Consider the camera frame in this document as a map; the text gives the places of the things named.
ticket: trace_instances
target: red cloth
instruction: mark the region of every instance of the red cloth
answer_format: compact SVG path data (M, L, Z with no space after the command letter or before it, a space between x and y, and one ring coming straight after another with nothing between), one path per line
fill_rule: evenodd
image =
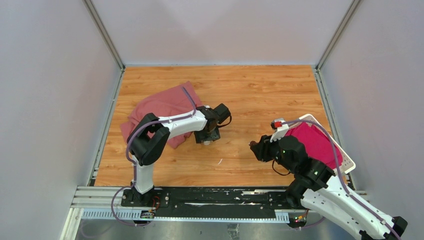
M199 96L197 96L193 85L187 81L181 85L172 87L168 90L158 92L151 96L146 97L140 101L131 114L128 116L128 122L120 125L120 130L123 140L127 142L128 137L148 113L154 113L157 117L170 117L193 110L190 100L184 94L182 87L184 87L190 96L193 98L196 106L202 106ZM175 136L168 140L168 144L172 148L177 148L180 144L184 143L186 138L190 137L192 133L187 132L179 136Z
M330 140L316 126L309 126L306 122L302 122L299 126L291 128L285 134L286 136L294 136L299 142L305 145L306 153L314 159L320 160L331 169L336 168L333 149ZM343 157L340 150L335 146L337 152L338 163L341 166Z

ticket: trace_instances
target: wood grain surface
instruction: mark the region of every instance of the wood grain surface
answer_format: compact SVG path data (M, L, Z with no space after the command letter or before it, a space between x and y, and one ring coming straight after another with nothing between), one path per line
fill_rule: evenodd
M293 175L273 172L256 160L250 141L273 133L277 118L312 114L330 130L312 69L308 65L127 67L99 166L96 186L123 186L133 179L120 124L145 97L190 81L205 105L224 103L232 123L221 139L196 144L191 135L177 149L166 146L155 163L155 186L282 186ZM276 164L282 173L286 170Z

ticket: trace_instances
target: white tray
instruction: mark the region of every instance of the white tray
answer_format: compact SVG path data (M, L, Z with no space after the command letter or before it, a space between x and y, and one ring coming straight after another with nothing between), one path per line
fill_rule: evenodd
M301 119L301 120L309 120L309 121L312 121L312 122L315 122L315 123L317 123L317 124L319 124L319 125L321 125L321 123L319 123L318 121L317 121L317 119L315 119L315 117L314 116L312 116L312 114L305 114L305 115L303 115L303 116L301 116L301 117L299 117L299 119ZM293 124L293 125L291 125L290 127L289 127L289 129L291 129L291 128L294 128L294 127L297 127L297 126L299 126L301 123L299 122L299 123L296 123L296 124ZM341 155L342 155L342 157L343 157L343 162L341 163L341 166L340 166L340 171L342 172L342 173L345 173L345 174L348 174L348 173L350 173L352 170L354 170L355 168L356 168L356 164L355 164L355 162L348 156L348 154L342 149L342 147L340 147L340 145L339 144L337 144L337 142L334 140L334 138L333 137L331 137L331 140L333 141L333 143L337 146L337 148L340 150L340 153L341 153Z

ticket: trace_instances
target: white wall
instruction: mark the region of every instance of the white wall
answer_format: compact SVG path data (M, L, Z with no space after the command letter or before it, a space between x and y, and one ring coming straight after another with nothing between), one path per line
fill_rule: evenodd
M94 0L128 65L316 64L351 0Z
M323 80L353 177L371 203L422 239L424 2L363 1L324 66Z
M0 239L59 238L119 70L81 0L0 7Z

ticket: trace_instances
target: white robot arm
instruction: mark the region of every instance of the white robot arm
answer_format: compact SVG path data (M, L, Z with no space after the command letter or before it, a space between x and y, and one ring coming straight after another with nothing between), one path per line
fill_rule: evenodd
M220 138L219 128L223 125L218 124L224 122L228 117L231 121L231 113L222 103L214 109L209 106L200 106L196 110L170 117L156 117L153 113L147 114L128 138L129 141L141 126L151 122L160 122L143 129L130 144L132 159L138 163L134 185L137 192L143 195L154 187L154 163L161 156L168 139L194 132L198 144L208 145ZM148 132L154 133L154 135L149 137Z
M375 208L345 185L326 164L309 157L296 137L285 136L287 124L292 122L316 124L307 120L276 119L271 123L273 135L263 135L259 142L250 143L259 161L276 161L294 174L295 179L286 191L292 207L316 211L357 240L400 239L408 223L400 216L391 217Z

